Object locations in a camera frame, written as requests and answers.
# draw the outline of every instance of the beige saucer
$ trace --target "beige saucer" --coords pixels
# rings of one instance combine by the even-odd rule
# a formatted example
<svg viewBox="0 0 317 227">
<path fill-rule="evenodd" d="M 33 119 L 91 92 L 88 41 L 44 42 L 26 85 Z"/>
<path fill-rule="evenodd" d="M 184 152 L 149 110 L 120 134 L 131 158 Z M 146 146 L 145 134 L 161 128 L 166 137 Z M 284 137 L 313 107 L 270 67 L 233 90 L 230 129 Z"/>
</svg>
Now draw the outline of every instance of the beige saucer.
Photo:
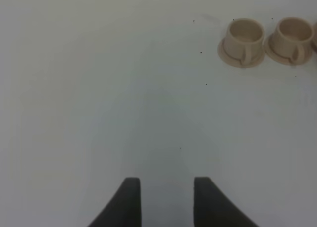
<svg viewBox="0 0 317 227">
<path fill-rule="evenodd" d="M 264 50 L 266 51 L 267 55 L 269 57 L 271 57 L 271 59 L 275 60 L 276 62 L 279 62 L 281 64 L 284 64 L 284 65 L 303 65 L 305 64 L 307 61 L 309 61 L 312 57 L 312 50 L 308 50 L 308 53 L 306 55 L 306 58 L 305 60 L 300 63 L 300 64 L 293 64 L 291 62 L 291 60 L 289 58 L 285 58 L 285 57 L 281 57 L 279 55 L 277 55 L 272 49 L 271 47 L 269 46 L 269 40 L 271 39 L 272 35 L 269 36 L 265 42 L 264 42 Z"/>
<path fill-rule="evenodd" d="M 224 51 L 223 42 L 224 42 L 224 39 L 222 39 L 218 45 L 218 55 L 220 59 L 223 62 L 227 63 L 228 65 L 231 65 L 237 68 L 251 68 L 251 67 L 259 65 L 264 60 L 265 51 L 262 50 L 262 53 L 256 59 L 254 59 L 249 65 L 244 66 L 241 64 L 240 60 L 236 60 L 232 58 Z"/>
</svg>

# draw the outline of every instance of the cup handle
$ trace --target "cup handle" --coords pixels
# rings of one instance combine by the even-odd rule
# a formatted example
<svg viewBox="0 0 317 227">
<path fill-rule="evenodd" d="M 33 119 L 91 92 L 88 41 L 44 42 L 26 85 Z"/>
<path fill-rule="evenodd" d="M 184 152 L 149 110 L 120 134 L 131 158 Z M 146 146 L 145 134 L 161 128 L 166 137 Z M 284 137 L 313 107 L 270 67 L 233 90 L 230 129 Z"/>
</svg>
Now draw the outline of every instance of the cup handle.
<svg viewBox="0 0 317 227">
<path fill-rule="evenodd" d="M 295 65 L 302 64 L 305 60 L 305 50 L 302 45 L 297 45 L 293 56 L 290 58 L 291 62 Z"/>
<path fill-rule="evenodd" d="M 252 59 L 251 46 L 246 45 L 244 48 L 243 57 L 242 57 L 240 63 L 242 66 L 249 65 L 251 63 L 251 59 Z"/>
</svg>

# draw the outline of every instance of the white table surface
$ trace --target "white table surface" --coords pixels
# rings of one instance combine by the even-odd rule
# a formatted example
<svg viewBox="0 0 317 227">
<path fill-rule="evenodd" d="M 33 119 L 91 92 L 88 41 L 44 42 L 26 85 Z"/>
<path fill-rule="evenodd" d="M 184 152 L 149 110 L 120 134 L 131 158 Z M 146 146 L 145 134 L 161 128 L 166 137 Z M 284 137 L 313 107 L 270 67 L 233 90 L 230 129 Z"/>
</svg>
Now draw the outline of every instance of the white table surface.
<svg viewBox="0 0 317 227">
<path fill-rule="evenodd" d="M 261 227 L 316 226 L 316 55 L 217 55 L 232 19 L 286 16 L 316 0 L 0 0 L 0 226 L 85 227 L 129 176 L 145 227 L 193 226 L 195 176 Z"/>
</svg>

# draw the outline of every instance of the cup rim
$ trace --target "cup rim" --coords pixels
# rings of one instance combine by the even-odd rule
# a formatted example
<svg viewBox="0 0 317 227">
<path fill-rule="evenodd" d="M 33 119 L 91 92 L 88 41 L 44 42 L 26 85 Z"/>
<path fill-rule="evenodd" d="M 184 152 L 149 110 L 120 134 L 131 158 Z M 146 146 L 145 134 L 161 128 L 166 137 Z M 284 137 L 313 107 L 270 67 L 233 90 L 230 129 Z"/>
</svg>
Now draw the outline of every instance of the cup rim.
<svg viewBox="0 0 317 227">
<path fill-rule="evenodd" d="M 307 38 L 307 39 L 304 39 L 304 40 L 294 40 L 294 39 L 291 39 L 291 38 L 285 36 L 285 35 L 281 32 L 280 26 L 281 26 L 282 22 L 284 22 L 284 21 L 286 21 L 286 20 L 289 20 L 289 19 L 296 19 L 296 20 L 298 20 L 298 21 L 302 21 L 303 23 L 307 24 L 307 26 L 310 27 L 311 32 L 312 32 L 311 36 L 310 36 L 309 38 Z M 313 29 L 312 25 L 311 25 L 308 21 L 306 21 L 305 19 L 303 19 L 303 18 L 298 18 L 298 17 L 286 17 L 286 18 L 283 18 L 282 20 L 280 20 L 280 21 L 278 22 L 278 24 L 277 24 L 277 26 L 276 26 L 276 29 L 277 29 L 278 33 L 281 35 L 281 37 L 283 37 L 285 40 L 291 41 L 291 42 L 293 42 L 293 43 L 305 43 L 305 42 L 309 42 L 309 41 L 311 41 L 311 40 L 313 39 L 313 37 L 314 37 L 314 35 L 315 35 L 315 32 L 314 32 L 314 29 Z"/>
<path fill-rule="evenodd" d="M 237 39 L 235 36 L 232 35 L 230 28 L 232 27 L 232 25 L 233 25 L 234 23 L 239 22 L 239 21 L 249 21 L 249 22 L 252 22 L 252 23 L 255 23 L 256 25 L 258 25 L 259 28 L 261 29 L 261 32 L 262 32 L 261 37 L 260 37 L 259 39 L 257 39 L 256 41 L 253 41 L 253 42 L 244 42 L 244 41 L 241 41 L 241 40 Z M 262 42 L 263 39 L 264 39 L 264 36 L 265 36 L 265 31 L 264 31 L 264 27 L 263 27 L 258 21 L 256 21 L 256 20 L 253 20 L 253 19 L 251 19 L 251 18 L 238 18 L 238 19 L 235 19 L 234 21 L 232 21 L 232 22 L 229 24 L 229 26 L 228 26 L 228 34 L 231 36 L 231 38 L 232 38 L 234 41 L 236 41 L 236 42 L 238 42 L 238 43 L 240 43 L 240 44 L 251 45 L 251 44 L 257 44 L 257 43 L 259 43 L 259 42 Z"/>
</svg>

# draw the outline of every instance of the white tabletop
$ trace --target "white tabletop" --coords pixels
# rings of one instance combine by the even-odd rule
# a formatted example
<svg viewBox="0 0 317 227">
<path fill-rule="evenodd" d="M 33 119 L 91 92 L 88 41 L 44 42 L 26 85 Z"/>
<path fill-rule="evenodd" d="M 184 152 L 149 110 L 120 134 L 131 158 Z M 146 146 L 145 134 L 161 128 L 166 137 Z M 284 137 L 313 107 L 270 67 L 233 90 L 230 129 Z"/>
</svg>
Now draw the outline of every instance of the white tabletop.
<svg viewBox="0 0 317 227">
<path fill-rule="evenodd" d="M 235 18 L 269 35 L 316 12 L 316 0 L 0 0 L 0 226 L 85 227 L 130 176 L 145 227 L 193 226 L 195 176 L 261 227 L 315 226 L 316 55 L 237 69 L 217 45 Z"/>
</svg>

